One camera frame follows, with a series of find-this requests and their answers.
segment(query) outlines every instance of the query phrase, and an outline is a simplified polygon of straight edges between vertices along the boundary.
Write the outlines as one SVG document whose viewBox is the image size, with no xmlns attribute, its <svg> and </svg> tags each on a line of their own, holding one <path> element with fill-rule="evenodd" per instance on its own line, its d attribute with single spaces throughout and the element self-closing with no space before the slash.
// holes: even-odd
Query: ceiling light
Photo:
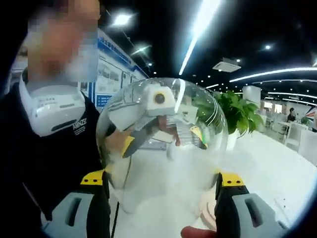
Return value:
<svg viewBox="0 0 317 238">
<path fill-rule="evenodd" d="M 124 26 L 124 25 L 128 24 L 129 19 L 131 17 L 132 17 L 132 15 L 121 14 L 115 18 L 113 25 L 114 26 Z"/>
<path fill-rule="evenodd" d="M 299 96 L 299 97 L 308 97 L 317 99 L 316 96 L 306 95 L 306 94 L 299 94 L 299 93 L 278 93 L 278 92 L 268 92 L 268 94 L 281 94 L 281 95 L 291 95 L 291 96 Z"/>
<path fill-rule="evenodd" d="M 300 67 L 300 68 L 279 69 L 279 70 L 268 71 L 268 72 L 264 72 L 264 73 L 256 73 L 256 74 L 244 76 L 244 77 L 241 77 L 241 78 L 235 78 L 235 79 L 230 80 L 229 82 L 232 83 L 232 82 L 240 81 L 240 80 L 243 80 L 243 79 L 254 78 L 254 77 L 264 76 L 264 75 L 268 75 L 268 74 L 285 73 L 285 72 L 296 72 L 296 71 L 317 71 L 317 68 Z"/>
<path fill-rule="evenodd" d="M 299 82 L 300 80 L 302 80 L 303 82 L 311 82 L 311 83 L 317 83 L 317 80 L 315 79 L 282 79 L 282 80 L 265 80 L 263 81 L 263 83 L 275 83 L 275 82 Z M 261 83 L 261 81 L 255 81 L 252 82 L 252 84 L 259 84 Z"/>
<path fill-rule="evenodd" d="M 288 99 L 288 98 L 283 98 L 283 100 L 287 100 L 287 101 L 290 101 L 290 102 L 306 103 L 306 104 L 310 104 L 310 105 L 313 105 L 313 106 L 317 106 L 317 104 L 314 104 L 314 103 L 303 102 L 303 101 L 298 101 L 298 100 L 293 100 L 293 99 Z"/>
<path fill-rule="evenodd" d="M 204 0 L 203 3 L 201 4 L 201 7 L 199 9 L 199 12 L 197 14 L 197 18 L 196 21 L 194 23 L 194 35 L 192 38 L 192 41 L 189 45 L 189 48 L 187 50 L 185 59 L 182 63 L 181 69 L 179 71 L 179 75 L 183 74 L 183 71 L 187 65 L 187 62 L 193 52 L 193 49 L 199 39 L 199 37 L 201 36 L 201 34 L 205 31 L 205 29 L 208 27 L 208 25 L 210 24 L 212 18 L 214 17 L 214 15 L 217 12 L 217 9 L 220 5 L 220 0 Z"/>
<path fill-rule="evenodd" d="M 206 88 L 213 88 L 213 87 L 217 87 L 217 86 L 219 86 L 219 84 L 214 84 L 214 85 L 208 86 L 208 87 L 206 87 Z"/>
<path fill-rule="evenodd" d="M 135 55 L 135 54 L 137 54 L 137 53 L 139 53 L 139 52 L 144 52 L 144 51 L 145 51 L 147 48 L 149 48 L 149 47 L 151 47 L 151 45 L 145 46 L 145 47 L 142 47 L 142 48 L 139 48 L 137 51 L 133 52 L 133 53 L 131 54 L 131 56 L 133 56 L 133 55 Z"/>
</svg>

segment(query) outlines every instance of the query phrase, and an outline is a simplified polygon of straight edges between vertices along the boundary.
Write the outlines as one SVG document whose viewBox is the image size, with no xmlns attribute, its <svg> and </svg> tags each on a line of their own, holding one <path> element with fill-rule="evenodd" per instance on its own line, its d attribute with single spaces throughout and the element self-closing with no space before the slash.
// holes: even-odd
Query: finger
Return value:
<svg viewBox="0 0 317 238">
<path fill-rule="evenodd" d="M 211 230 L 201 230 L 193 227 L 185 227 L 181 231 L 182 238 L 215 238 L 216 232 Z"/>
<path fill-rule="evenodd" d="M 176 146 L 180 146 L 180 139 L 179 139 L 179 136 L 178 136 L 177 132 L 176 132 L 175 139 L 176 139 L 175 145 Z"/>
</svg>

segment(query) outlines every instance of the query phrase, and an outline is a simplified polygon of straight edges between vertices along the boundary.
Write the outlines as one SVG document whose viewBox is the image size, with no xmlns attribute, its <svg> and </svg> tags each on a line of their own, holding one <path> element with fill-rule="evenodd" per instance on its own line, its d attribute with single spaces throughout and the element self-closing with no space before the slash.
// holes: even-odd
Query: white neck fan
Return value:
<svg viewBox="0 0 317 238">
<path fill-rule="evenodd" d="M 40 137 L 72 126 L 85 112 L 80 90 L 65 82 L 35 81 L 19 83 L 22 105 L 32 130 Z"/>
</svg>

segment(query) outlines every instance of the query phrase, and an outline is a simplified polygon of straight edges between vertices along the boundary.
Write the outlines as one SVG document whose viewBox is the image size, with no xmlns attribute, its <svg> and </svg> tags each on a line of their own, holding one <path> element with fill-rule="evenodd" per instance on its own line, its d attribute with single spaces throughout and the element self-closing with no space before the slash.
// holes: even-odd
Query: potted plant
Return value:
<svg viewBox="0 0 317 238">
<path fill-rule="evenodd" d="M 247 131 L 252 133 L 264 122 L 260 115 L 255 114 L 258 106 L 252 102 L 242 99 L 239 95 L 231 91 L 228 93 L 213 93 L 213 96 L 222 108 L 228 125 L 228 144 L 227 150 L 232 150 L 236 139 L 243 136 Z M 206 121 L 214 111 L 213 104 L 202 103 L 194 100 L 198 106 L 198 120 Z"/>
<path fill-rule="evenodd" d="M 301 119 L 301 124 L 303 124 L 303 125 L 309 125 L 309 119 L 308 119 L 308 117 L 303 117 L 303 118 Z"/>
</svg>

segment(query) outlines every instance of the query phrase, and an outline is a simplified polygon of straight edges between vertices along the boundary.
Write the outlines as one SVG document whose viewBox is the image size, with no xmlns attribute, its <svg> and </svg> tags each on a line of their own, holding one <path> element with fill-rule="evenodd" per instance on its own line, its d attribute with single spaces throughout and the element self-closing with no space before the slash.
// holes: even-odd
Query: white wall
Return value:
<svg viewBox="0 0 317 238">
<path fill-rule="evenodd" d="M 255 86 L 245 86 L 242 88 L 243 99 L 249 100 L 260 107 L 261 88 Z"/>
</svg>

